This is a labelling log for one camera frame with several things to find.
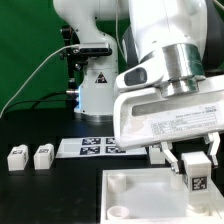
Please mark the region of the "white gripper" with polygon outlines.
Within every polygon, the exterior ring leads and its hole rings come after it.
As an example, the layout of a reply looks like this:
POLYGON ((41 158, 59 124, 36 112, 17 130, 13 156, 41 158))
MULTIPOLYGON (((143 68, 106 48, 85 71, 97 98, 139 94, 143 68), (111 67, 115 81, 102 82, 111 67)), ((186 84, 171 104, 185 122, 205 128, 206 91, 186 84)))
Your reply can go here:
POLYGON ((198 83, 199 91, 170 98, 156 88, 121 94, 114 104, 114 137, 124 149, 161 143, 171 170, 178 174, 178 160, 172 144, 204 137, 207 155, 218 166, 219 133, 224 132, 224 75, 209 77, 198 83))

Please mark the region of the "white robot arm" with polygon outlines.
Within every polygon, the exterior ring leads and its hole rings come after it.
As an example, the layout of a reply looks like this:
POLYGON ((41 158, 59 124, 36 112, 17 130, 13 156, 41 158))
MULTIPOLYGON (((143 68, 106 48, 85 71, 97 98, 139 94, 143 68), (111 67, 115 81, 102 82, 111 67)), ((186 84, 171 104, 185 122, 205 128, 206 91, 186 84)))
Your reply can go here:
POLYGON ((81 117, 112 117, 121 149, 160 144, 176 172, 216 166, 224 131, 224 75, 206 77, 202 65, 208 36, 205 0, 122 0, 129 18, 127 57, 137 63, 102 87, 113 57, 92 56, 74 111, 81 117))

